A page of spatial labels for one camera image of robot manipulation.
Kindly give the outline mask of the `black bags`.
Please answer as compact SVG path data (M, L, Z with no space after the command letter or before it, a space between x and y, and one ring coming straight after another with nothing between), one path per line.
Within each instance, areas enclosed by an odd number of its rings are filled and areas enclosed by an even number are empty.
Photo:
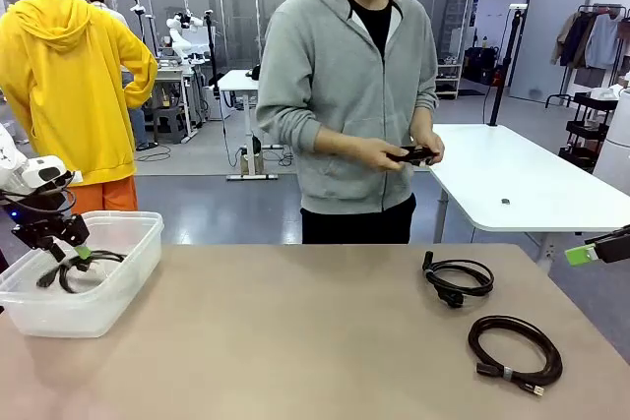
M478 84L497 87L501 78L499 48L468 48L465 52L462 77Z

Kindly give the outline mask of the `person's left forearm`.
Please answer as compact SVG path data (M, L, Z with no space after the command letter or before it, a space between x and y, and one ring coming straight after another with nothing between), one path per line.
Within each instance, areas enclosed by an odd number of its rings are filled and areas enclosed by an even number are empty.
M418 144L434 135L433 110L431 108L416 107L414 109L409 125L409 133Z

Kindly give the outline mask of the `black utility cart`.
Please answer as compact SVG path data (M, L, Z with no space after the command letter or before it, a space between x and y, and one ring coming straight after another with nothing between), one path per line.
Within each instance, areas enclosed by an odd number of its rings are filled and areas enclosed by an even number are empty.
M616 110L617 99L593 98L590 92L576 92L570 97L576 106L575 115L566 123L567 143L558 155L592 173L595 170L609 130L610 116Z

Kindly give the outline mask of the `grey background workbench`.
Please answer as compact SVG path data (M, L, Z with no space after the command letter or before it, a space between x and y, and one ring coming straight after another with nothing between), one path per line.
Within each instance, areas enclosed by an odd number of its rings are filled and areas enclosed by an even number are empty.
M181 65L159 64L152 95L152 109L154 111L169 106L183 108L187 137L180 144L185 144L195 137L198 127L204 123L202 92L195 66L189 61Z

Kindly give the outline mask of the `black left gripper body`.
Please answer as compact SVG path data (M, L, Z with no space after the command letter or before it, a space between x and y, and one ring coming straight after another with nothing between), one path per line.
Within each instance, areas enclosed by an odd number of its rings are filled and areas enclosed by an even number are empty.
M71 218L64 212L64 193L32 194L7 198L7 214L14 222L11 232L31 249L49 249L54 238L74 245L68 229Z

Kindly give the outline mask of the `person's left hand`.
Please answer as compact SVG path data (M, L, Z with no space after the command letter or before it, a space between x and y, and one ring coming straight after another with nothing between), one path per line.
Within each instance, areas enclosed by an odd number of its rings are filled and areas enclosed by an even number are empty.
M424 161L426 165L433 165L442 161L445 147L440 136L432 129L418 128L412 130L411 137L417 150L431 152L431 155Z

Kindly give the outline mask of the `white table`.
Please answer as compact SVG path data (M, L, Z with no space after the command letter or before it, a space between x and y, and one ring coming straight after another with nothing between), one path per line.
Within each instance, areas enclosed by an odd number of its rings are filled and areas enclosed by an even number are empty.
M629 196L505 126L434 130L445 145L443 160L429 168L441 189L436 244L451 203L478 230L539 234L535 261L543 270L550 270L562 235L608 233L630 223Z

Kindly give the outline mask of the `beige hanging jacket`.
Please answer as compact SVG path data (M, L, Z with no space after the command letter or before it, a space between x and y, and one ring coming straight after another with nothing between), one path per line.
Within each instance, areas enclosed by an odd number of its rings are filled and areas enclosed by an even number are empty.
M572 13L564 22L558 36L556 36L554 48L553 48L552 55L550 58L550 63L552 65L555 65L559 61L562 55L563 49L564 49L567 36L571 30L571 27L573 27L576 19L579 17L579 15L580 15L579 12Z

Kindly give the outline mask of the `dark navy hanging jacket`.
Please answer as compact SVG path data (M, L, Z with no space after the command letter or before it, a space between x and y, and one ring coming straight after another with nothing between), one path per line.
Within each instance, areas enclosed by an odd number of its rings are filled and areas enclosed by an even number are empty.
M580 69L586 66L586 46L597 16L593 12L579 13L564 40L560 56L561 66L572 69Z

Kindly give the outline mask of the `person's right forearm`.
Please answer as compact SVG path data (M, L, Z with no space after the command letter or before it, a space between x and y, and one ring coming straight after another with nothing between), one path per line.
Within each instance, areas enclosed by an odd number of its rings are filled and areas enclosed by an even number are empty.
M313 149L317 153L356 157L363 145L363 140L332 131L321 126L316 134Z

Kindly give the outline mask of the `clear plastic storage container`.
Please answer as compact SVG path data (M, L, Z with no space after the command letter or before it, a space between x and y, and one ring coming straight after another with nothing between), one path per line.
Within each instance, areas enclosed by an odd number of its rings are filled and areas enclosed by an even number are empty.
M124 261L98 260L87 271L71 269L67 292L55 280L37 281L58 266L54 257L31 250L0 274L0 306L25 335L94 338L107 333L144 286L161 258L162 216L145 211L91 211L83 215L87 247Z

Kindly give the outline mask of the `white background desk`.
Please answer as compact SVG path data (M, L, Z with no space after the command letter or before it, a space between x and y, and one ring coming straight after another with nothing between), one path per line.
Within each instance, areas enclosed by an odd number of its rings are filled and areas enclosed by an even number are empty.
M236 96L242 98L243 120L245 128L245 149L247 172L241 174L230 174L226 176L228 182L236 181L265 181L278 180L280 176L264 171L258 172L257 158L254 152L254 131L252 129L250 117L251 99L257 96L258 82L248 76L247 70L230 70L220 80L217 81L217 90L234 92Z

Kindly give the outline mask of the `light blue hanging shirt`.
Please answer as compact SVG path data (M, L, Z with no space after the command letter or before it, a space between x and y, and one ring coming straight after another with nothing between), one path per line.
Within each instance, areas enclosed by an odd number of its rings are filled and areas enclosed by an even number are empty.
M609 69L613 66L619 44L617 24L617 18L609 14L597 16L585 49L588 68Z

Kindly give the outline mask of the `white cylindrical appliance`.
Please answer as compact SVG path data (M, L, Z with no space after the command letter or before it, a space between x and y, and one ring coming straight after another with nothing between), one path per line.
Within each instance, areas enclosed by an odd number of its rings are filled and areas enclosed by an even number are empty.
M630 88L620 93L594 175L630 195Z

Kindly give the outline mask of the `person's right hand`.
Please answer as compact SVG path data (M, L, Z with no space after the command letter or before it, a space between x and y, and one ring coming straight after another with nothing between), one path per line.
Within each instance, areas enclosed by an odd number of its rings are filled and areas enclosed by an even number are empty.
M360 139L357 157L368 166L381 171L400 171L408 150L379 139Z

